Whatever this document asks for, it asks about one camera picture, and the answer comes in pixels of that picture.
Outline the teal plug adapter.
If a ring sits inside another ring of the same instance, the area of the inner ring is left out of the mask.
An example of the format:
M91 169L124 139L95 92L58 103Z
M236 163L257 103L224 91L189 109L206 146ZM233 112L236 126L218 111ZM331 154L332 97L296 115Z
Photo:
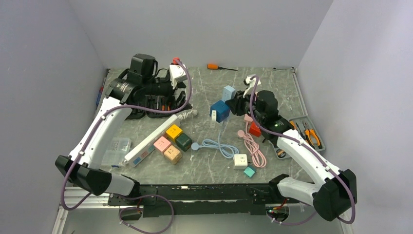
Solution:
M248 165L245 169L244 169L244 174L247 176L247 177L249 177L249 178L252 178L253 176L254 176L254 174L256 173L256 168L255 167L253 167L253 166L251 166L251 165Z

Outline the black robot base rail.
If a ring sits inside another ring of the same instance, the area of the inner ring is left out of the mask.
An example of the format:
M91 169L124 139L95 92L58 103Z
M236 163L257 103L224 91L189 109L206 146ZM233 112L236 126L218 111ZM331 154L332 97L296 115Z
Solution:
M285 198L268 183L141 185L140 198L111 195L109 206L139 207L144 217L169 215L251 214L265 215L268 209L297 203Z

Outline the dark green cube socket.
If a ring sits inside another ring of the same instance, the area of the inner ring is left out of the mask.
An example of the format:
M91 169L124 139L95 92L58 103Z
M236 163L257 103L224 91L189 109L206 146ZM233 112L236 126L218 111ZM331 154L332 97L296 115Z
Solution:
M193 143L192 139L185 133L180 134L176 140L176 145L184 152L186 152Z

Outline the white cube socket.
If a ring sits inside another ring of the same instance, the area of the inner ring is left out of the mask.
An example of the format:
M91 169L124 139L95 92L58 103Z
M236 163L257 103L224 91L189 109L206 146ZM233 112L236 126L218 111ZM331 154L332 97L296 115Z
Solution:
M245 170L248 166L247 154L235 154L233 156L233 169Z

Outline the light blue power strip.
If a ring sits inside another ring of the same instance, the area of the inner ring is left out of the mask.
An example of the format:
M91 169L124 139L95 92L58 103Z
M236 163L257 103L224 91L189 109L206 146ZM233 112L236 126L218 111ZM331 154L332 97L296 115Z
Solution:
M227 85L223 88L221 100L225 102L227 100L233 99L234 96L235 96L235 93L236 93L235 88L233 88L232 86Z

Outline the clear plastic screw box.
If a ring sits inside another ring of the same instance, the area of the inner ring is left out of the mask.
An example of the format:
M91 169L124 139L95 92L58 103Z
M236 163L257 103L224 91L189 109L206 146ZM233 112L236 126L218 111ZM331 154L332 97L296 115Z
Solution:
M114 137L109 144L103 160L102 166L124 167L126 165L125 156L130 152L131 139L127 137Z

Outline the blue cube socket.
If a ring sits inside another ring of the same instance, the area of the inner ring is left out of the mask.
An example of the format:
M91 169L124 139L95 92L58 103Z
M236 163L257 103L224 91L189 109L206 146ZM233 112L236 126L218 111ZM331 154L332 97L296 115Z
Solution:
M210 107L210 111L209 111L210 117L212 116L213 111L216 112L215 120L218 123L221 123L229 116L230 108L225 104L224 101L219 100Z

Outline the red cube socket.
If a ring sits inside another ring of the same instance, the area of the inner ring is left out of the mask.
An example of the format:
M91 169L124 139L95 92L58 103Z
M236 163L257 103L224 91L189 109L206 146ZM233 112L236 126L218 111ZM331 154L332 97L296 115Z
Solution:
M254 123L254 122L252 122L252 123L250 124L250 127L249 127L248 132L249 132L251 135L255 136L255 137L260 137L260 136L262 135L260 128L259 128L259 127L257 126L257 124Z

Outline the beige cube socket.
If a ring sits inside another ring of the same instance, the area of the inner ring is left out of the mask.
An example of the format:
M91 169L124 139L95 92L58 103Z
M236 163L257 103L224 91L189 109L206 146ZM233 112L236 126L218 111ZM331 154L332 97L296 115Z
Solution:
M175 165L181 158L182 153L175 146L170 145L164 152L163 155L168 159L173 165Z

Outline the yellow cube socket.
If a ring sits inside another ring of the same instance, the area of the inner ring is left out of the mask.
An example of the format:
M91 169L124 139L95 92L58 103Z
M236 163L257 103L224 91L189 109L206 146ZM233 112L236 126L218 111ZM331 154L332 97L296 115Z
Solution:
M177 125L173 124L166 130L167 137L176 142L176 139L183 133L183 130Z

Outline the white long power strip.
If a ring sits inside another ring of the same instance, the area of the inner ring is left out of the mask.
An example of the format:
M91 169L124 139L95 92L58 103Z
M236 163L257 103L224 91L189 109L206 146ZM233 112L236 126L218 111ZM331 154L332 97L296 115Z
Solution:
M142 162L149 154L155 150L154 143L162 136L165 135L166 130L173 124L180 126L181 121L187 119L190 115L196 116L197 110L189 110L182 114L173 114L166 119L159 127L157 127L152 133L150 133L143 141L137 144L124 156L125 165L136 167Z

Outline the black tool case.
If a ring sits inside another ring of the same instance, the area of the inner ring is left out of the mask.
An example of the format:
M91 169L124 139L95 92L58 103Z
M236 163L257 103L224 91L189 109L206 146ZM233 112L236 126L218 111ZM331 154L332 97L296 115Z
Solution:
M169 78L156 78L154 82L149 83L145 88L141 89L141 93L134 95L135 100L131 101L131 105L142 106L149 109L162 111L154 113L140 109L132 109L131 114L127 117L128 120L141 119L144 116L149 118L169 117L170 114L163 113L181 107L187 100L185 90L178 93L178 89L186 88L182 82L178 83L177 88L173 88Z

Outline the pink cube socket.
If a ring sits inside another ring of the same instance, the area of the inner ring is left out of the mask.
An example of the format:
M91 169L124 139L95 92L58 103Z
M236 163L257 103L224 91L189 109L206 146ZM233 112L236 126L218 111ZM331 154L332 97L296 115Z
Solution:
M157 151L159 151L160 153L164 153L170 146L172 145L172 143L164 136L161 136L160 138L158 138L153 146L155 147L155 149Z

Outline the white charger plug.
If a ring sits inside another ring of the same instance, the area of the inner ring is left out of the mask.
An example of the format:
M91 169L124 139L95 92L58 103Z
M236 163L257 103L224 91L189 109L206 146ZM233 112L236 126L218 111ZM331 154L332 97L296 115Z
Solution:
M212 110L212 111L211 111L210 117L211 117L210 127L211 127L212 129L214 129L215 126L216 126L216 120L217 120L217 112L216 112L216 110Z

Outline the pink power strip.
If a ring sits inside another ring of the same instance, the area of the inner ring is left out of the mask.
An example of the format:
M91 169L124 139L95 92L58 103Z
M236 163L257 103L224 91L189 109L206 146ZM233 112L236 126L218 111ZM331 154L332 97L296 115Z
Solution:
M245 121L245 122L248 122L248 123L252 123L252 122L253 122L253 119L252 119L252 117L249 116L248 114L245 114L245 115L244 115L244 121Z

